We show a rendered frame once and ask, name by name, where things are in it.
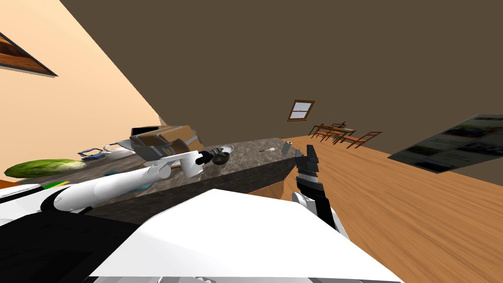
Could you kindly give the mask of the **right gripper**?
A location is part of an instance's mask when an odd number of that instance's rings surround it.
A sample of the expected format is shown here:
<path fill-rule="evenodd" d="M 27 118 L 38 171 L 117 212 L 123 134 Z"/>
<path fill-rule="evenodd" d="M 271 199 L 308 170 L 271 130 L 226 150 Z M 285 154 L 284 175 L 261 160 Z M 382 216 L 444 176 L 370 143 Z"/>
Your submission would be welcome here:
<path fill-rule="evenodd" d="M 317 173 L 319 171 L 318 169 L 319 160 L 316 156 L 316 151 L 313 145 L 308 144 L 306 155 L 296 156 L 295 162 L 298 169 L 298 174 L 317 177 Z"/>

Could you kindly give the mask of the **wooden dining table with chairs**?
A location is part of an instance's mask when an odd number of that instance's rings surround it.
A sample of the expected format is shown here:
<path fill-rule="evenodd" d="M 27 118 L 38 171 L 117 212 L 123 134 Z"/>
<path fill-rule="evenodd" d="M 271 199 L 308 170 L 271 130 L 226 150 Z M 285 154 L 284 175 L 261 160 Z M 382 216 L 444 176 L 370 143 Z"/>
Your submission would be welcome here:
<path fill-rule="evenodd" d="M 328 140 L 329 138 L 333 138 L 333 144 L 349 142 L 350 144 L 347 148 L 355 147 L 358 148 L 370 141 L 374 137 L 380 135 L 382 132 L 369 132 L 368 134 L 363 135 L 360 138 L 357 138 L 354 135 L 356 130 L 345 128 L 344 124 L 319 124 L 314 125 L 311 129 L 309 136 L 311 138 L 315 136 L 321 136 L 322 141 Z"/>

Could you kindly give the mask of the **brown and grey toaster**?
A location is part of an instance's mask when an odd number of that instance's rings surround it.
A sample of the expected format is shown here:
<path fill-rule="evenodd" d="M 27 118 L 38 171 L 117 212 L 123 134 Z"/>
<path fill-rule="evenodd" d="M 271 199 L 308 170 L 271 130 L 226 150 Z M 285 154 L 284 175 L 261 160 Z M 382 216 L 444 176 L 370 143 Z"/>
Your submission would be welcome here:
<path fill-rule="evenodd" d="M 130 140 L 134 152 L 148 162 L 204 148 L 188 125 L 132 128 Z"/>

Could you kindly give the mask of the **brown framed window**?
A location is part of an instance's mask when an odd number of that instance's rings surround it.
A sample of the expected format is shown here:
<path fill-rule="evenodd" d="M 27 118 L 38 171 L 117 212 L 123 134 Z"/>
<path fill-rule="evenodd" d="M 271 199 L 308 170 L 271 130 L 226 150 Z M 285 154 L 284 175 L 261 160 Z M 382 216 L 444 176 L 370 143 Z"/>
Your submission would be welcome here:
<path fill-rule="evenodd" d="M 311 100 L 294 100 L 287 121 L 306 121 L 314 104 Z"/>

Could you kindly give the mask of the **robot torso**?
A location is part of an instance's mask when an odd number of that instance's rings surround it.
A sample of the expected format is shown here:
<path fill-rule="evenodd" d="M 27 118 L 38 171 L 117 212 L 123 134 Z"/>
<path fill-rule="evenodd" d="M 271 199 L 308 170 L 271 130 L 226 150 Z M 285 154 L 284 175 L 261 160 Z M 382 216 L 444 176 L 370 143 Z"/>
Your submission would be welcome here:
<path fill-rule="evenodd" d="M 148 219 L 92 275 L 400 282 L 301 204 L 217 189 Z"/>

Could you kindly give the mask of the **blue and grey object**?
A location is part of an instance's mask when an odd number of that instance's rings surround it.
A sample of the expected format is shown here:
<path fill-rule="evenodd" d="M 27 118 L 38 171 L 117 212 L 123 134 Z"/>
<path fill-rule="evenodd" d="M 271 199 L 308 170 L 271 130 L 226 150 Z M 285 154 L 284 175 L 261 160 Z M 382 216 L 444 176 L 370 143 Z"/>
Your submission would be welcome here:
<path fill-rule="evenodd" d="M 88 150 L 80 151 L 78 154 L 81 156 L 82 161 L 98 160 L 104 158 L 105 156 L 103 150 L 99 148 L 91 148 Z"/>

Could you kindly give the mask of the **green cucumber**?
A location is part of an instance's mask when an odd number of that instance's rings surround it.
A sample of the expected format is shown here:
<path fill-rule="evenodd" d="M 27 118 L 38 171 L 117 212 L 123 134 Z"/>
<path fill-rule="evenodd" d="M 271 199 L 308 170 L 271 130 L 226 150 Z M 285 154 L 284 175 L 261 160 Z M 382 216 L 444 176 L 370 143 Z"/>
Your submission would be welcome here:
<path fill-rule="evenodd" d="M 87 166 L 83 161 L 70 159 L 43 159 L 14 165 L 4 171 L 4 175 L 14 178 L 36 178 L 68 173 Z"/>

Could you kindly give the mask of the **dark framed wooden picture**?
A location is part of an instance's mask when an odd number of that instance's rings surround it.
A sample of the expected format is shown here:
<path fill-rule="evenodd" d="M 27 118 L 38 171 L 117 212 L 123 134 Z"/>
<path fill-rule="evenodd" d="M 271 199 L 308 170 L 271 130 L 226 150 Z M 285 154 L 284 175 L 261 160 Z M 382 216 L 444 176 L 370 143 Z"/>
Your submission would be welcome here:
<path fill-rule="evenodd" d="M 0 66 L 57 77 L 57 74 L 0 32 Z"/>

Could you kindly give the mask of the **dark wall poster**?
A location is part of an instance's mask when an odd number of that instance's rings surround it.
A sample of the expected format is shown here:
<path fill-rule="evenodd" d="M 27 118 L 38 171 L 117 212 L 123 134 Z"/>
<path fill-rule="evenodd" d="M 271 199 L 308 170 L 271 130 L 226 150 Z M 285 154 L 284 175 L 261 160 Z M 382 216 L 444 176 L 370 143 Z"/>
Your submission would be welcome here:
<path fill-rule="evenodd" d="M 479 114 L 391 155 L 434 173 L 503 157 L 503 114 Z"/>

